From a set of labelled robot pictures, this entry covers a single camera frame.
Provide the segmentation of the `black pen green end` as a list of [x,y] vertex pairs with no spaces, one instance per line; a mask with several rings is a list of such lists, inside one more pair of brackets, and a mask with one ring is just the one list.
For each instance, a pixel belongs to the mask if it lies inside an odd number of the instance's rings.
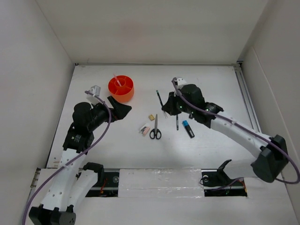
[[162,102],[162,99],[161,99],[161,96],[160,96],[158,90],[156,90],[156,94],[157,94],[157,96],[158,96],[158,99],[159,99],[159,102],[160,102],[161,107],[163,107],[164,104],[163,104],[163,102]]

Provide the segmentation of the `pink transparent pen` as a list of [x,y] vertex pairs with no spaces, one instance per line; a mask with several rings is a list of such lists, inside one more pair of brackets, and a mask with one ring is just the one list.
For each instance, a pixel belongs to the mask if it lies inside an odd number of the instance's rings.
[[121,85],[119,79],[117,78],[117,75],[116,75],[116,74],[113,74],[113,76],[114,76],[114,78],[115,78],[117,84],[121,87],[122,85]]

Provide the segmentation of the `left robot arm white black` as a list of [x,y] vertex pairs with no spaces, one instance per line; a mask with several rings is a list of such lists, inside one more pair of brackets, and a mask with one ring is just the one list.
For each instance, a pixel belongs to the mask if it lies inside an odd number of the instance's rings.
[[103,123],[124,119],[132,107],[116,101],[112,96],[107,99],[112,107],[98,96],[87,92],[96,103],[80,102],[74,106],[73,122],[70,125],[59,167],[36,190],[38,193],[49,181],[52,182],[40,205],[28,205],[26,215],[35,225],[73,225],[76,211],[93,186],[104,182],[104,167],[101,164],[83,161],[88,152],[99,140],[94,140],[94,130]]

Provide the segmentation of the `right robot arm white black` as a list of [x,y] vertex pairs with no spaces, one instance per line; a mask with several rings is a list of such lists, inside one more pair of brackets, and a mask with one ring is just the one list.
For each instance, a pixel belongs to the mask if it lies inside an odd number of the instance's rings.
[[288,164],[286,142],[282,136],[271,137],[239,125],[233,118],[225,116],[222,107],[205,101],[200,88],[194,84],[175,81],[174,87],[175,91],[169,93],[162,110],[171,116],[187,113],[196,122],[244,147],[255,158],[250,165],[258,178],[272,183]]

